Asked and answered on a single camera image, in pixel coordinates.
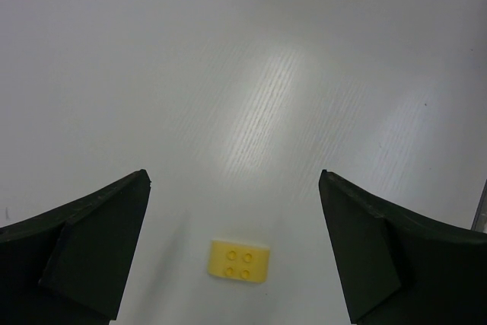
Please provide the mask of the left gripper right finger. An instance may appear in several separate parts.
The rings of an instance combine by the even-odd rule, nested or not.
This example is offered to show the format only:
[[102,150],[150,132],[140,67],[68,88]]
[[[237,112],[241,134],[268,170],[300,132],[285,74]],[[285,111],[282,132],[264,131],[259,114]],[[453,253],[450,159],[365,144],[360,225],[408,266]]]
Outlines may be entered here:
[[484,324],[486,235],[323,171],[320,199],[353,324]]

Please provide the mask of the yellow lego slope brick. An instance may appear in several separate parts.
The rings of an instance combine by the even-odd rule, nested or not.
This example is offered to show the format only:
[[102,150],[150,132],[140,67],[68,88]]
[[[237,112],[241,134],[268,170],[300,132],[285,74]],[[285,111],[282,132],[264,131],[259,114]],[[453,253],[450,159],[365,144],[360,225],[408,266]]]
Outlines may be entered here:
[[221,279],[261,284],[267,280],[269,258],[268,247],[213,240],[207,272]]

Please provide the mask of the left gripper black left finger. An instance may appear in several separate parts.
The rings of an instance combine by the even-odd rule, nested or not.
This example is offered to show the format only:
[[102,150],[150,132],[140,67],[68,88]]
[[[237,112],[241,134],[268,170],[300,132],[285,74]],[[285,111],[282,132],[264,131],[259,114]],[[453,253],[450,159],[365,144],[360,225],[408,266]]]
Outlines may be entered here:
[[118,316],[151,190],[146,170],[1,229],[3,324]]

